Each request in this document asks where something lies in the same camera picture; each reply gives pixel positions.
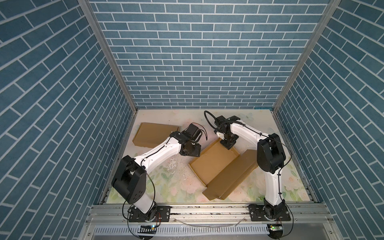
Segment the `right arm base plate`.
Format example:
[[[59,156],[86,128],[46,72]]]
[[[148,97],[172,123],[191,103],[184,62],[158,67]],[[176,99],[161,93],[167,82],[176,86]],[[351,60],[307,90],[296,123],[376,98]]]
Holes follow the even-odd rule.
[[[283,203],[278,206],[250,204],[248,210],[252,222],[291,221],[290,212]]]

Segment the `cardboard stack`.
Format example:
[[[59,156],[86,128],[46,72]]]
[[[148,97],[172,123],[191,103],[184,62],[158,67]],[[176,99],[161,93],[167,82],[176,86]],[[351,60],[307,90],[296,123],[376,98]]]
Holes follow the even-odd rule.
[[[216,140],[189,162],[189,167],[206,187],[203,195],[208,200],[225,200],[258,167],[257,150],[239,154]]]

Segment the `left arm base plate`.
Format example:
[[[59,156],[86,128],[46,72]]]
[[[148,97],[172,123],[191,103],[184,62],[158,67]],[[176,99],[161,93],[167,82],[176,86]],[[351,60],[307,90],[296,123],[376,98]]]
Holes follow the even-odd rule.
[[[169,222],[171,214],[170,206],[158,206],[152,207],[148,213],[143,213],[136,206],[132,205],[128,210],[128,220],[133,223],[143,222]]]

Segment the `brown cardboard box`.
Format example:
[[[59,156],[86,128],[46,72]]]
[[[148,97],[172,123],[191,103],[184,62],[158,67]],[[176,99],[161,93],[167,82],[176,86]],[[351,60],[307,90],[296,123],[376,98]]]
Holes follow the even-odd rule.
[[[141,123],[133,139],[133,144],[152,149],[164,142],[172,132],[178,130],[179,126],[174,125]]]

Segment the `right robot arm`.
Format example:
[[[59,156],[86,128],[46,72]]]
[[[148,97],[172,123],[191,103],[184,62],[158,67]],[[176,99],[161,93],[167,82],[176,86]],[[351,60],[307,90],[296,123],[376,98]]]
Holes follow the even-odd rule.
[[[236,116],[215,118],[213,128],[215,134],[221,138],[221,144],[228,150],[235,145],[239,137],[256,146],[257,163],[264,171],[266,182],[264,214],[272,221],[279,218],[286,212],[281,183],[281,170],[285,166],[286,154],[279,135],[258,131]]]

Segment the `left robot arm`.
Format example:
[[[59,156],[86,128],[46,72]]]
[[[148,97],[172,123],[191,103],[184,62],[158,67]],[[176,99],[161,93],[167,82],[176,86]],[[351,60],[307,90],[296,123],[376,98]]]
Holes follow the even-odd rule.
[[[190,124],[183,131],[172,132],[161,144],[150,151],[134,158],[125,156],[112,179],[112,187],[134,207],[142,222],[151,222],[159,214],[154,197],[146,193],[149,173],[168,158],[181,155],[199,157],[201,145],[199,140],[206,131],[195,124]]]

